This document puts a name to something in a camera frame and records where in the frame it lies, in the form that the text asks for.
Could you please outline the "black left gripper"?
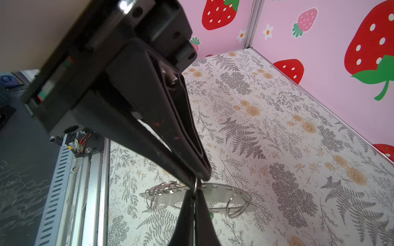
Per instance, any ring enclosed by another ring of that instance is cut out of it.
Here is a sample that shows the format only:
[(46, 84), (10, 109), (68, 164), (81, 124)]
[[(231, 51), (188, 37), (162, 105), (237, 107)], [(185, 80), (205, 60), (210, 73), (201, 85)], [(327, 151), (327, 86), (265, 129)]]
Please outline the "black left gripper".
[[(91, 1), (22, 101), (47, 133), (74, 132), (83, 125), (193, 189), (196, 176), (210, 180), (211, 165), (185, 80), (175, 70), (184, 71), (197, 58), (191, 35), (178, 1)], [(123, 96), (112, 89), (88, 90), (105, 68)], [(132, 116), (129, 103), (171, 151)]]

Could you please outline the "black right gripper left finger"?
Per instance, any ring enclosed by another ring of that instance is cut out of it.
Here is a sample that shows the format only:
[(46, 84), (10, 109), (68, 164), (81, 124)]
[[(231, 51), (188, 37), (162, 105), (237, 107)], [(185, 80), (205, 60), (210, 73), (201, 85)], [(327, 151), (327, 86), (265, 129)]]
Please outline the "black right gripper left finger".
[(176, 222), (175, 230), (168, 246), (193, 246), (194, 219), (194, 194), (191, 190), (188, 190), (184, 196), (181, 211)]

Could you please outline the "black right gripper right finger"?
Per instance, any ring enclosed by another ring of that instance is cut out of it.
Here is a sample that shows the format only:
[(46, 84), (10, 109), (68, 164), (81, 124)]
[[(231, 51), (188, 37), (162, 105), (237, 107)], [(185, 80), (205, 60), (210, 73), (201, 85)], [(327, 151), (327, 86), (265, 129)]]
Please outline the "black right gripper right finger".
[(195, 201), (195, 246), (221, 246), (201, 190), (197, 190)]

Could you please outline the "metal key holder plate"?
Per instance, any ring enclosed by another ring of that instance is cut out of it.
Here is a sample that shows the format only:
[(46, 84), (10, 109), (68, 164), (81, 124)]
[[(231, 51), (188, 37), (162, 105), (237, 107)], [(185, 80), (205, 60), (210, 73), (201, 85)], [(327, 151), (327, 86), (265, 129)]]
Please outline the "metal key holder plate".
[(147, 189), (140, 197), (145, 199), (148, 208), (166, 205), (180, 209), (187, 193), (190, 193), (194, 200), (197, 200), (200, 194), (209, 211), (229, 217), (238, 217), (257, 210), (250, 193), (219, 183), (203, 183), (190, 189), (180, 181), (168, 181)]

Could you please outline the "silver split keyring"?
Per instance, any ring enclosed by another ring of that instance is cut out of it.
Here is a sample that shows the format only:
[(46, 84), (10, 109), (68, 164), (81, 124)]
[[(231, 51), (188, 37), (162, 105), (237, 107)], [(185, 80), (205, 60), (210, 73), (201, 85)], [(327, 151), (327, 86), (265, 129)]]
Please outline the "silver split keyring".
[(196, 177), (194, 188), (193, 188), (193, 195), (194, 196), (196, 195), (198, 189), (199, 189), (199, 179)]

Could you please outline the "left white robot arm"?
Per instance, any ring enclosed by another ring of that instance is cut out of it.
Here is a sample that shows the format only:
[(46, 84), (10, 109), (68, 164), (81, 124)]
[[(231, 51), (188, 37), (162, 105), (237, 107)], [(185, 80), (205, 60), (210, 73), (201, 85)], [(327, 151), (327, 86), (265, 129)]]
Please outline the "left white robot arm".
[(183, 77), (191, 34), (178, 1), (1, 1), (1, 71), (38, 69), (22, 102), (49, 134), (92, 130), (194, 188), (212, 167)]

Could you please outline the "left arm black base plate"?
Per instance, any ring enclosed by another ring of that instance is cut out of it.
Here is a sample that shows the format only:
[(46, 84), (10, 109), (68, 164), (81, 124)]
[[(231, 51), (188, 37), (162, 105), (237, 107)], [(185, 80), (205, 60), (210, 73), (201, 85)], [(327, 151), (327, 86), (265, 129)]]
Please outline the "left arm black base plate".
[(65, 147), (76, 157), (87, 157), (101, 153), (104, 149), (104, 137), (93, 131), (80, 131), (59, 136), (50, 136), (51, 143)]

